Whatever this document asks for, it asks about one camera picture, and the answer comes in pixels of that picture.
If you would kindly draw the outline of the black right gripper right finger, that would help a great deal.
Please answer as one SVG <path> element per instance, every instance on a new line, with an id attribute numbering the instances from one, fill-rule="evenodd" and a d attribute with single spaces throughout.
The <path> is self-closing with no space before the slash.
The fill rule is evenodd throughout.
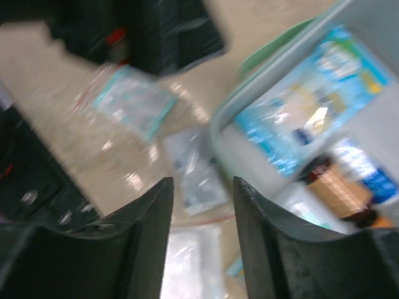
<path id="1" fill-rule="evenodd" d="M 243 178 L 233 199 L 249 298 L 397 298 L 398 230 L 311 224 Z"/>

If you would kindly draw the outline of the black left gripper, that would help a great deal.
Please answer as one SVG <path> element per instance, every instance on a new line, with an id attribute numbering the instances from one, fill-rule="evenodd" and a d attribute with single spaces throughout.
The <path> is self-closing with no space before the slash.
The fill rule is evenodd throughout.
<path id="1" fill-rule="evenodd" d="M 96 64 L 163 76 L 224 53 L 203 1 L 1 1 L 1 23 L 43 21 L 52 39 Z"/>

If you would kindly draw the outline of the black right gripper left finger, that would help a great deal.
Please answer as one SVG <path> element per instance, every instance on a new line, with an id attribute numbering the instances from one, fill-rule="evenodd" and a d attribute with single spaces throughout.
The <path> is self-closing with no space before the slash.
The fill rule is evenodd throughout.
<path id="1" fill-rule="evenodd" d="M 158 298 L 174 182 L 74 232 L 1 224 L 2 298 Z"/>

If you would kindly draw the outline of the teal clear zip bag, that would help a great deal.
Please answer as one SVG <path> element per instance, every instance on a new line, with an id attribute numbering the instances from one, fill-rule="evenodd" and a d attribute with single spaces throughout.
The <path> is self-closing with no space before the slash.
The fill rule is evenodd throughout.
<path id="1" fill-rule="evenodd" d="M 104 64 L 77 99 L 73 111 L 103 116 L 149 141 L 177 101 L 175 93 L 141 70 Z"/>

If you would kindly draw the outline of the white gauze pack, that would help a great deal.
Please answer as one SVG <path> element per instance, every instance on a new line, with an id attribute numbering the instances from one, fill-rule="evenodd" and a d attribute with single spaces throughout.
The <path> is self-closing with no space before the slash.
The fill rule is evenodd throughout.
<path id="1" fill-rule="evenodd" d="M 170 230 L 160 298 L 224 298 L 220 228 L 216 225 Z"/>

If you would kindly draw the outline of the brown bottle orange cap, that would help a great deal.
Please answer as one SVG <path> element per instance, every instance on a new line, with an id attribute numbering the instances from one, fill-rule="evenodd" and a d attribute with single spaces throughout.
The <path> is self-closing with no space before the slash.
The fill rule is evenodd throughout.
<path id="1" fill-rule="evenodd" d="M 340 220 L 359 229 L 393 227 L 393 222 L 372 206 L 372 192 L 346 176 L 331 156 L 314 158 L 300 172 L 299 180 Z"/>

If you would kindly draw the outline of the blue cotton swab bag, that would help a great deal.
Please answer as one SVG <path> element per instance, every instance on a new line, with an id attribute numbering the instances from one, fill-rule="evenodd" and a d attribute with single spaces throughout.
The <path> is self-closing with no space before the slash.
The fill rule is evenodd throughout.
<path id="1" fill-rule="evenodd" d="M 285 176 L 381 94 L 392 77 L 343 25 L 234 121 Z"/>

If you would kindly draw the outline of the mint green medicine case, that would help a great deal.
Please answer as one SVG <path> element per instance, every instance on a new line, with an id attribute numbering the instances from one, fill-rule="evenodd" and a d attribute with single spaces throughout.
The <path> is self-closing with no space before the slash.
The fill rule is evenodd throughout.
<path id="1" fill-rule="evenodd" d="M 244 73 L 209 129 L 227 177 L 344 234 L 364 204 L 398 223 L 397 1 L 339 1 Z"/>

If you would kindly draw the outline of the white plastic bottle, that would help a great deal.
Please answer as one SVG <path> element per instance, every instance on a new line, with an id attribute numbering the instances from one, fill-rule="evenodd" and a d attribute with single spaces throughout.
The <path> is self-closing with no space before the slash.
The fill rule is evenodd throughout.
<path id="1" fill-rule="evenodd" d="M 341 234 L 352 234 L 356 231 L 352 224 L 341 221 L 330 212 L 301 182 L 289 185 L 275 200 L 289 212 L 317 226 Z"/>

